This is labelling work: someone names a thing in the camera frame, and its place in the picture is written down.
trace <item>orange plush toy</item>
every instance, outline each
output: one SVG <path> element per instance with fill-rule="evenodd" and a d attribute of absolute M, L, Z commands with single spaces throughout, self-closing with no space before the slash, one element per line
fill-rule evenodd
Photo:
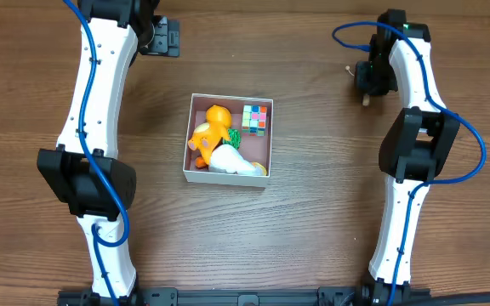
<path fill-rule="evenodd" d="M 213 105 L 205 114 L 207 122 L 200 124 L 194 130 L 192 138 L 188 141 L 191 150 L 200 150 L 202 156 L 196 159 L 196 167 L 202 168 L 209 165 L 213 150 L 219 145 L 220 140 L 230 141 L 228 128 L 231 127 L 231 114 L 225 107 Z"/>

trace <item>rubik's cube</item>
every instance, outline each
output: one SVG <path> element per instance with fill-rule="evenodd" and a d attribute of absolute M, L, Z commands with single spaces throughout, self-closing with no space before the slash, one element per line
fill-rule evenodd
<path fill-rule="evenodd" d="M 265 106 L 245 105 L 243 107 L 242 132 L 251 136 L 264 136 L 268 109 Z"/>

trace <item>box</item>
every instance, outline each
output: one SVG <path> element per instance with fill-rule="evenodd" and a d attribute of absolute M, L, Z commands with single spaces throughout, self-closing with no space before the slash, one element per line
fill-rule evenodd
<path fill-rule="evenodd" d="M 205 123 L 205 113 L 209 107 L 220 105 L 231 113 L 231 128 L 242 131 L 242 113 L 245 105 L 259 105 L 267 108 L 265 136 L 251 136 L 242 133 L 242 142 L 239 153 L 248 162 L 259 162 L 267 172 L 267 176 L 246 176 L 237 174 L 211 173 L 196 168 L 194 161 L 200 156 L 200 151 L 192 151 L 188 147 L 188 140 L 192 137 L 194 129 Z M 186 180 L 194 183 L 230 184 L 237 186 L 266 187 L 271 175 L 271 136 L 273 126 L 273 100 L 257 98 L 241 98 L 229 96 L 216 96 L 210 94 L 194 93 L 191 101 L 191 111 L 188 118 L 188 131 L 185 139 L 185 160 L 183 172 Z"/>

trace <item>wooden surface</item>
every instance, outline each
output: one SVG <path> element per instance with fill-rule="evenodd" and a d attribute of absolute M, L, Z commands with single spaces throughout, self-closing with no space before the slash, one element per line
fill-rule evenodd
<path fill-rule="evenodd" d="M 355 285 L 384 205 L 379 144 L 396 94 L 362 108 L 353 66 L 367 55 L 332 41 L 335 26 L 374 15 L 162 12 L 181 20 L 179 59 L 139 57 L 128 74 L 119 159 L 138 188 L 130 252 L 143 286 L 312 288 Z M 416 16 L 433 37 L 446 104 L 481 131 L 487 165 L 471 181 L 432 187 L 413 252 L 413 285 L 435 295 L 490 291 L 490 19 Z M 369 41 L 373 28 L 342 33 Z M 49 305 L 85 287 L 84 236 L 36 168 L 54 148 L 77 76 L 79 24 L 65 9 L 0 8 L 0 305 Z M 192 93 L 275 100 L 266 190 L 187 184 Z M 442 174 L 478 160 L 461 128 Z"/>
<path fill-rule="evenodd" d="M 61 0 L 0 0 L 0 7 L 62 8 Z M 379 15 L 387 9 L 409 14 L 490 16 L 490 0 L 162 0 L 159 8 L 172 11 L 231 11 L 260 13 L 338 13 Z"/>

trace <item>blue cable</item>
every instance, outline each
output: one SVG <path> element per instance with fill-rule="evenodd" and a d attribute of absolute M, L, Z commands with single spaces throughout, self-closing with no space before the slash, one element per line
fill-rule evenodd
<path fill-rule="evenodd" d="M 474 135 L 474 137 L 476 137 L 477 143 L 480 145 L 480 149 L 481 149 L 481 159 L 480 159 L 479 163 L 477 164 L 476 168 L 474 168 L 474 170 L 472 170 L 471 172 L 469 172 L 465 176 L 462 176 L 460 178 L 436 179 L 436 180 L 431 180 L 431 181 L 423 182 L 423 183 L 417 185 L 417 187 L 415 187 L 412 190 L 412 192 L 410 193 L 409 200 L 407 201 L 406 221 L 404 223 L 404 230 L 403 230 L 403 234 L 402 234 L 402 242 L 400 244 L 400 247 L 397 249 L 397 251 L 398 251 L 398 258 L 396 259 L 395 271 L 394 271 L 394 274 L 392 276 L 392 285 L 390 287 L 390 295 L 389 295 L 389 299 L 387 300 L 387 304 L 386 304 L 386 306 L 391 306 L 392 303 L 393 303 L 393 301 L 394 301 L 394 297 L 395 297 L 395 292 L 396 292 L 396 278 L 398 276 L 398 269 L 400 268 L 400 262 L 402 260 L 402 255 L 404 254 L 404 247 L 406 246 L 407 229 L 408 229 L 408 226 L 409 226 L 409 219 L 410 219 L 411 209 L 412 209 L 412 204 L 413 204 L 413 199 L 415 198 L 415 195 L 417 194 L 417 192 L 421 188 L 423 188 L 425 186 L 428 186 L 428 185 L 431 185 L 431 184 L 456 184 L 456 183 L 464 182 L 465 180 L 474 177 L 476 174 L 478 174 L 480 172 L 480 170 L 485 165 L 485 160 L 487 159 L 487 149 L 485 147 L 485 142 L 481 138 L 481 135 L 477 132 L 477 130 L 471 124 L 469 124 L 461 116 L 453 113 L 452 111 L 450 111 L 450 110 L 448 110 L 448 109 L 446 109 L 444 107 L 441 107 L 439 104 L 437 104 L 432 99 L 432 97 L 430 96 L 428 78 L 427 78 L 427 74 L 426 74 L 426 68 L 424 66 L 423 55 L 421 55 L 419 53 L 419 51 L 417 50 L 417 48 L 415 48 L 415 46 L 413 45 L 413 43 L 409 40 L 409 38 L 406 37 L 406 35 L 404 33 L 398 31 L 395 27 L 390 26 L 390 25 L 386 25 L 384 23 L 373 22 L 373 21 L 358 21 L 358 22 L 353 22 L 353 23 L 350 23 L 350 24 L 338 26 L 332 32 L 332 38 L 336 42 L 340 43 L 342 46 L 344 46 L 346 48 L 353 48 L 353 49 L 362 50 L 364 52 L 370 52 L 370 46 L 368 46 L 368 45 L 347 44 L 347 43 L 342 42 L 341 40 L 339 40 L 336 37 L 336 32 L 339 31 L 339 30 L 342 30 L 342 29 L 345 29 L 345 28 L 349 28 L 349 27 L 353 27 L 353 26 L 364 26 L 364 25 L 365 26 L 370 26 L 370 25 L 371 26 L 378 26 L 378 27 L 382 27 L 382 28 L 384 28 L 386 30 L 392 31 L 401 40 L 403 40 L 404 42 L 406 42 L 406 44 L 412 49 L 412 51 L 415 54 L 415 56 L 417 56 L 417 61 L 419 62 L 420 66 L 421 66 L 421 72 L 423 74 L 424 93 L 426 94 L 426 100 L 428 100 L 432 105 L 434 105 L 434 107 L 436 107 L 438 110 L 440 110 L 441 113 L 446 114 L 448 116 L 451 116 L 451 117 L 455 118 L 457 121 L 459 121 L 461 124 L 463 124 L 466 128 L 468 128 L 470 130 L 470 132 Z"/>
<path fill-rule="evenodd" d="M 98 65 L 98 57 L 95 52 L 95 44 L 94 44 L 94 37 L 92 36 L 92 32 L 90 30 L 90 27 L 88 26 L 88 22 L 86 19 L 84 19 L 83 13 L 78 9 L 75 4 L 71 2 L 71 0 L 63 0 L 64 3 L 75 13 L 75 15 L 78 17 L 78 19 L 81 21 L 81 24 L 83 25 L 84 31 L 86 33 L 86 36 L 88 38 L 88 44 L 90 46 L 90 52 L 92 53 L 92 59 L 90 60 L 92 63 L 92 66 L 90 68 L 90 76 L 88 77 L 88 83 L 86 85 L 86 89 L 84 90 L 84 95 L 83 95 L 83 102 L 81 103 L 81 110 L 79 113 L 78 117 L 78 138 L 81 143 L 81 147 L 83 148 L 84 155 L 88 159 L 88 162 L 90 163 L 90 166 L 93 168 L 95 171 L 96 175 L 98 178 L 100 178 L 101 183 L 105 186 L 109 194 L 111 195 L 111 198 L 115 202 L 115 204 L 118 207 L 118 210 L 120 211 L 122 215 L 122 220 L 124 222 L 124 233 L 122 234 L 122 237 L 116 241 L 116 242 L 108 242 L 104 241 L 101 239 L 100 235 L 98 234 L 98 231 L 96 228 L 95 224 L 92 224 L 92 236 L 94 238 L 94 253 L 95 257 L 98 261 L 98 264 L 100 265 L 100 271 L 101 271 L 101 276 L 105 280 L 105 284 L 107 285 L 107 290 L 109 291 L 109 294 L 111 295 L 111 299 L 114 305 L 118 306 L 118 299 L 115 296 L 115 292 L 113 291 L 111 287 L 111 283 L 109 282 L 109 277 L 107 275 L 107 271 L 105 270 L 105 265 L 103 264 L 103 260 L 101 258 L 100 254 L 100 247 L 98 244 L 101 244 L 104 247 L 119 247 L 121 246 L 124 242 L 129 237 L 129 218 L 128 218 L 128 213 L 126 212 L 126 207 L 124 206 L 122 200 L 120 199 L 120 196 L 118 196 L 117 191 L 114 189 L 112 186 L 111 182 L 107 177 L 103 174 L 103 171 L 101 170 L 100 166 L 98 166 L 97 162 L 95 161 L 94 157 L 92 154 L 90 154 L 90 150 L 88 149 L 88 146 L 86 145 L 86 139 L 85 139 L 85 132 L 84 132 L 84 115 L 86 113 L 86 106 L 88 103 L 88 98 L 90 96 L 90 91 L 92 90 L 92 85 L 94 84 L 94 77 L 95 77 L 95 71 L 96 67 Z"/>

